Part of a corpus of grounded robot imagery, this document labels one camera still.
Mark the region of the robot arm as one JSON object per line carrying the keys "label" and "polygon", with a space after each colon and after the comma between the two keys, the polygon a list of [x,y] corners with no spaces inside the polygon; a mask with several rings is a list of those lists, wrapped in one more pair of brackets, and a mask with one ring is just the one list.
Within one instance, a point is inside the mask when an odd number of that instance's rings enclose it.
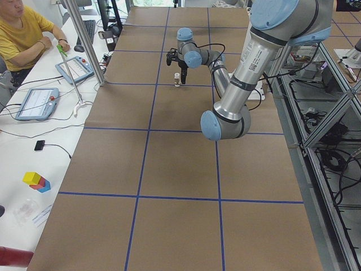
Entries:
{"label": "robot arm", "polygon": [[206,65],[221,99],[201,115],[203,135],[212,141],[244,136],[250,128],[245,105],[266,66],[286,45],[312,45],[331,33],[333,1],[255,1],[250,9],[250,39],[240,64],[229,75],[217,51],[201,49],[189,28],[177,31],[177,57],[188,68]]}

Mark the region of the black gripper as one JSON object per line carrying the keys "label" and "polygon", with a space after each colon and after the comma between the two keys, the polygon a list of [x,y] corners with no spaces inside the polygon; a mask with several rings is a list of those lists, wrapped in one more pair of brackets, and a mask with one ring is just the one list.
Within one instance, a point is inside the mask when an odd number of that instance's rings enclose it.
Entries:
{"label": "black gripper", "polygon": [[187,68],[188,65],[184,60],[184,55],[181,53],[180,50],[177,51],[177,57],[178,57],[178,66],[181,68],[180,73],[180,80],[182,84],[186,83],[186,77],[187,77]]}

